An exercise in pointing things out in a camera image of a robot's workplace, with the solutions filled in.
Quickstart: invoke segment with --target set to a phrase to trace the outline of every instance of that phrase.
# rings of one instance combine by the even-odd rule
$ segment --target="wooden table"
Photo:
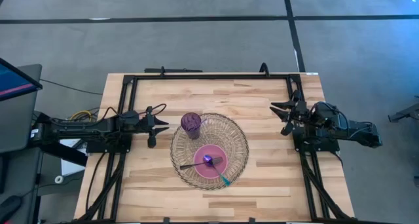
[[[117,109],[124,74],[108,74],[101,114]],[[308,106],[324,100],[318,75],[301,74]],[[158,118],[170,129],[157,136],[157,146],[147,147],[146,135],[135,135],[126,156],[117,221],[309,221],[301,163],[291,136],[280,134],[284,123],[269,110],[271,102],[288,100],[284,80],[151,80],[139,82],[134,109],[166,103]],[[127,110],[128,97],[125,103]],[[243,174],[231,186],[218,191],[189,187],[170,162],[170,141],[187,112],[220,113],[234,120],[249,144],[249,160]],[[89,157],[75,211],[85,213],[86,194],[100,154]],[[345,177],[339,160],[318,153],[326,190],[348,215],[353,216]],[[89,205],[102,189],[107,155],[99,165]],[[107,199],[105,217],[110,216],[113,190]],[[316,189],[318,216],[321,208]]]

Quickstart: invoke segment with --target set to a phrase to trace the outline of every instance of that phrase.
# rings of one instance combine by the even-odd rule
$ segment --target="utensil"
[[[205,161],[205,163],[206,164],[209,164],[211,167],[213,167],[214,169],[215,169],[215,171],[218,173],[218,175],[221,177],[221,179],[224,181],[224,184],[226,185],[226,186],[230,186],[231,185],[231,182],[225,177],[225,176],[223,176],[222,174],[221,174],[221,172],[220,171],[218,171],[218,169],[215,167],[215,163],[214,163],[214,159],[211,157],[211,156],[209,156],[209,155],[205,155],[204,156],[204,161]]]
[[[217,165],[217,164],[219,164],[220,162],[222,162],[223,161],[223,158],[221,158],[221,157],[219,157],[219,158],[211,158],[211,161],[212,161],[212,163],[214,164],[214,165]],[[182,165],[182,166],[180,166],[179,168],[180,168],[180,170],[185,170],[185,169],[188,169],[188,168],[192,168],[192,167],[195,167],[195,166],[197,166],[197,165],[201,165],[201,164],[206,164],[207,166],[211,166],[207,161],[205,161],[205,159],[204,159],[204,162],[200,162],[200,163],[197,163],[197,164],[189,164],[189,165]]]

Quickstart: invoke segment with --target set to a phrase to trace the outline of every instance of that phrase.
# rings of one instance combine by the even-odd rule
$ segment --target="monitor screen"
[[[0,101],[40,89],[39,83],[9,63],[0,61]]]

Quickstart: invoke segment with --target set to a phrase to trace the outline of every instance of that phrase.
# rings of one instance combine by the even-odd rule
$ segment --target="wire basket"
[[[194,168],[180,170],[179,167],[194,164],[195,152],[199,148],[205,145],[217,145],[227,156],[228,166],[223,175],[233,183],[246,167],[249,146],[243,131],[234,121],[216,113],[204,113],[200,116],[202,125],[198,139],[191,140],[181,126],[173,135],[170,145],[172,164],[179,177],[188,185],[203,190],[221,189],[226,185],[220,177],[208,179],[202,177]]]

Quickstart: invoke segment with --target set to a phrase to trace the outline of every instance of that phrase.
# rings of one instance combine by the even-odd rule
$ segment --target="plastic cup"
[[[181,119],[181,126],[191,140],[200,136],[201,117],[196,113],[187,113]]]

